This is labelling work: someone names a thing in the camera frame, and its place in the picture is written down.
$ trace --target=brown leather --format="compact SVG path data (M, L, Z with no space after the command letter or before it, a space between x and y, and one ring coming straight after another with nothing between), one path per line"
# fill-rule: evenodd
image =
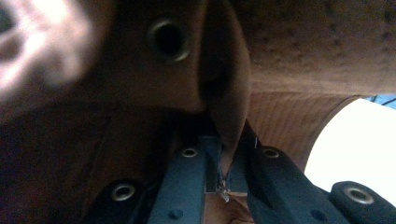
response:
M161 176L184 144L180 114L210 115L225 172L245 118L304 169L321 129L355 95L396 92L392 1L119 1L117 13L111 0L66 2L101 31L90 50L104 57L50 88L46 73L22 70L22 88L0 98L2 223L77 222L113 180ZM164 63L149 47L160 18L186 29L186 59ZM210 197L224 212L207 223L246 220L243 200Z

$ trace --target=metal eyelet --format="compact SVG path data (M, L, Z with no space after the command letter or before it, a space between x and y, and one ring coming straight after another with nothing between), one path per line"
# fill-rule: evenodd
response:
M186 158L192 158L198 155L197 150L192 147L186 148L181 152L181 155Z
M371 204L374 202L373 196L362 189L346 188L344 189L344 193L349 199L356 203Z
M189 39L185 28L171 19L160 19L148 29L148 44L160 60L175 63L189 53Z
M279 157L279 152L277 152L276 150L271 149L271 148L266 148L263 151L263 153L264 153L264 156L267 158L276 159Z
M116 202L122 202L134 196L135 192L136 192L136 188L133 185L118 184L111 191L111 198Z

